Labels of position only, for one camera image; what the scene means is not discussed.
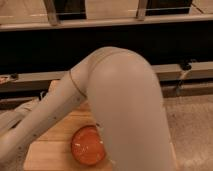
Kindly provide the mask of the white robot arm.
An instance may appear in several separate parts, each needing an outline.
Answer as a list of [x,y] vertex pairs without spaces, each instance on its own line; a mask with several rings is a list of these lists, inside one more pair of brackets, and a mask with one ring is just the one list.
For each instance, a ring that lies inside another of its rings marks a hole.
[[159,80],[141,55],[117,47],[95,50],[42,100],[0,115],[0,171],[24,171],[30,144],[83,101],[113,171],[176,171]]

